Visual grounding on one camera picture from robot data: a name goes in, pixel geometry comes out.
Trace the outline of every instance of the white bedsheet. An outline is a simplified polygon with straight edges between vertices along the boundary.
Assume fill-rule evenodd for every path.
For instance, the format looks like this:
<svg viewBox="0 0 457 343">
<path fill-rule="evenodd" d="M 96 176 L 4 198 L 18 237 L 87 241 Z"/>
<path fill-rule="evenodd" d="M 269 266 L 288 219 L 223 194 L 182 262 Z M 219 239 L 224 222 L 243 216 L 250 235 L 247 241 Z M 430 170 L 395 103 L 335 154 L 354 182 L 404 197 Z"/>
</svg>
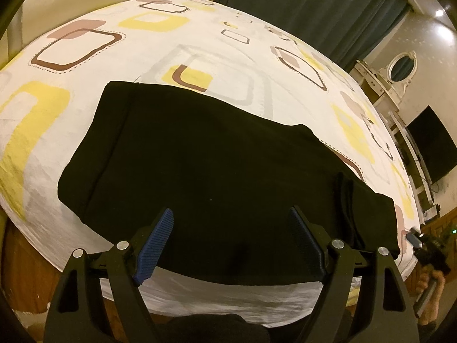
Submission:
<svg viewBox="0 0 457 343">
<path fill-rule="evenodd" d="M 394 200 L 400 241 L 404 228 L 419 226 L 394 142 L 338 66 L 229 7 L 131 0 L 41 36 L 0 71 L 0 204 L 59 270 L 78 247 L 91 253 L 111 246 L 59 201 L 57 185 L 112 80 L 187 87 L 282 124 L 303 123 L 374 191 Z M 396 263 L 406 278 L 415 261 L 404 239 L 401 249 Z M 110 296 L 108 283 L 102 287 Z M 238 313 L 280 326 L 309 314 L 321 287 L 219 285 L 156 268 L 140 289 L 151 312 Z"/>
</svg>

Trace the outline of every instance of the television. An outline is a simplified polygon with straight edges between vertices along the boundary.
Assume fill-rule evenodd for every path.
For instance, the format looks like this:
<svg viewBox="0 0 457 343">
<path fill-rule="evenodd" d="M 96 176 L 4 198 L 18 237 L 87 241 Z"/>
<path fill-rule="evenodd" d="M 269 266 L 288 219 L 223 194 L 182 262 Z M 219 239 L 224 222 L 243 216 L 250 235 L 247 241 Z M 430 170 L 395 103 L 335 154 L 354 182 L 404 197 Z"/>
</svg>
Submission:
<svg viewBox="0 0 457 343">
<path fill-rule="evenodd" d="M 419 149 L 432 183 L 457 166 L 457 147 L 430 106 L 406 128 Z"/>
</svg>

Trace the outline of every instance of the metal screw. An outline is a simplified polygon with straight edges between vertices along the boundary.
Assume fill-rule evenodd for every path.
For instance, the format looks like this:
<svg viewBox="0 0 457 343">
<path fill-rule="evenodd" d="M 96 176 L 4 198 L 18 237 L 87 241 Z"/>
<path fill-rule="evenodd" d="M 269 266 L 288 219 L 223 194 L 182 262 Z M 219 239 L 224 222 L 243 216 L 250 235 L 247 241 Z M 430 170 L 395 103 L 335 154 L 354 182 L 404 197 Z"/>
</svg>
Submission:
<svg viewBox="0 0 457 343">
<path fill-rule="evenodd" d="M 119 250 L 125 250 L 127 249 L 127 247 L 129 247 L 129 243 L 127 241 L 119 241 L 116 245 L 116 247 L 119 249 Z"/>
<path fill-rule="evenodd" d="M 335 247 L 337 249 L 342 249 L 344 247 L 344 242 L 342 242 L 339 239 L 336 239 L 336 240 L 332 241 L 332 245 L 333 245 L 333 247 Z"/>
<path fill-rule="evenodd" d="M 74 252 L 73 252 L 73 256 L 75 258 L 81 258 L 83 256 L 84 252 L 82 249 L 76 249 Z"/>
<path fill-rule="evenodd" d="M 381 246 L 378 249 L 378 252 L 379 252 L 379 254 L 384 255 L 384 256 L 389 255 L 389 250 L 387 250 L 384 246 Z"/>
</svg>

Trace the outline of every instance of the dark green curtain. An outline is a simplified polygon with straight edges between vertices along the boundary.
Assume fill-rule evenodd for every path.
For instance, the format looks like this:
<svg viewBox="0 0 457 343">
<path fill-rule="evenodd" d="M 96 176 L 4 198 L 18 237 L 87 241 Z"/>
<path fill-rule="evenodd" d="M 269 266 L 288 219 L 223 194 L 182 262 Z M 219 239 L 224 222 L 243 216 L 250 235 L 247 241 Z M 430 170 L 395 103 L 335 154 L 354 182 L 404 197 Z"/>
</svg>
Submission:
<svg viewBox="0 0 457 343">
<path fill-rule="evenodd" d="M 390 72 L 390 78 L 393 81 L 402 81 L 406 79 L 414 68 L 414 60 L 410 57 L 402 57 L 397 60 Z"/>
<path fill-rule="evenodd" d="M 307 42 L 346 71 L 410 10 L 407 0 L 215 0 Z"/>
</svg>

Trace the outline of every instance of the wall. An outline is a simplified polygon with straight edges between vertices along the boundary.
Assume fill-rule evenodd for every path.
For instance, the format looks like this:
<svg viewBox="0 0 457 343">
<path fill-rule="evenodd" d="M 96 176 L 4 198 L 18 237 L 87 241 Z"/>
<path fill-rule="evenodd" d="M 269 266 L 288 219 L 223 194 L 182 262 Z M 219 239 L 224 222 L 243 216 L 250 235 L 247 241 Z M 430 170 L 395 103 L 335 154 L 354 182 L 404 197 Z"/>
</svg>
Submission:
<svg viewBox="0 0 457 343">
<path fill-rule="evenodd" d="M 444 285 L 443 294 L 440 299 L 440 308 L 438 309 L 438 318 L 436 319 L 437 326 L 440 325 L 452 305 L 457 299 L 457 279 Z"/>
<path fill-rule="evenodd" d="M 8 63 L 8 36 L 5 34 L 0 39 L 0 69 Z"/>
<path fill-rule="evenodd" d="M 457 33 L 431 17 L 410 13 L 390 41 L 367 63 L 379 69 L 403 51 L 417 53 L 418 67 L 399 106 L 406 124 L 428 105 L 457 144 Z M 457 206 L 457 168 L 432 186 L 441 215 Z"/>
</svg>

